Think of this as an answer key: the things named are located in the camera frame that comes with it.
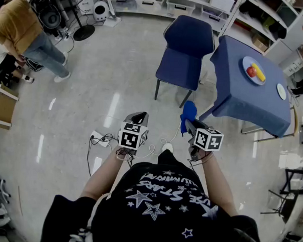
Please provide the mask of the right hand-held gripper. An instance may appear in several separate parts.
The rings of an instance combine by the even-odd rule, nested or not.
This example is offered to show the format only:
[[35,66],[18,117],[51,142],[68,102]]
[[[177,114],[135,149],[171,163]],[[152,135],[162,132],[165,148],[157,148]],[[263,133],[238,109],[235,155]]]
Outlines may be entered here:
[[189,142],[189,154],[192,161],[207,161],[215,151],[219,151],[223,142],[223,134],[208,125],[194,119],[186,119],[185,127],[192,138]]

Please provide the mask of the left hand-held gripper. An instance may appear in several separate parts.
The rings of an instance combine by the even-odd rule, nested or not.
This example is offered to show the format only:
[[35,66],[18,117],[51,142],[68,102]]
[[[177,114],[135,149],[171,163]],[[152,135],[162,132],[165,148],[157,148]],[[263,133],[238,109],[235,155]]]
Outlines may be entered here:
[[135,112],[128,115],[121,123],[119,131],[119,147],[137,150],[146,139],[148,130],[149,114],[147,112]]

